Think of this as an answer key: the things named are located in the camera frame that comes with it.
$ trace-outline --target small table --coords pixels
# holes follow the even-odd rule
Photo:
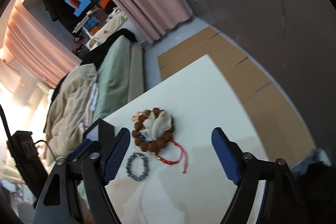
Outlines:
[[[116,133],[122,127],[132,131],[130,118],[137,111],[153,107],[172,114],[173,136],[188,153],[188,170],[182,174],[182,161],[166,165],[152,156],[148,161],[148,177],[141,182],[132,180],[125,169],[127,158],[133,153],[131,140],[115,180],[106,186],[120,220],[123,224],[219,224],[236,186],[227,179],[212,147],[212,130],[221,127],[242,151],[268,160],[243,106],[222,73],[205,55],[105,120],[115,126]],[[179,149],[172,144],[160,153],[169,160],[176,160],[179,154]],[[138,160],[140,171],[142,161]],[[255,223],[258,217],[263,187],[264,183],[260,182],[249,223]]]

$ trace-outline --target floor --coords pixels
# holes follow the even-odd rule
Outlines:
[[[208,26],[208,23],[198,17],[194,17],[188,22],[176,27],[174,30],[169,31],[158,42],[144,49],[146,91],[161,83],[157,57]]]

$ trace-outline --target red cord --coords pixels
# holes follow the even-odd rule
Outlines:
[[[177,147],[179,147],[181,149],[181,155],[180,155],[180,158],[178,160],[174,160],[174,161],[173,160],[166,160],[166,159],[160,157],[157,153],[155,153],[155,158],[157,158],[158,160],[162,161],[165,164],[174,165],[174,164],[178,164],[181,161],[181,159],[182,159],[182,157],[184,155],[184,168],[183,168],[183,172],[182,173],[185,174],[187,172],[187,167],[188,167],[188,155],[187,155],[187,152],[177,142],[172,141],[172,143],[173,143],[173,145],[175,145],[175,146],[177,146]]]

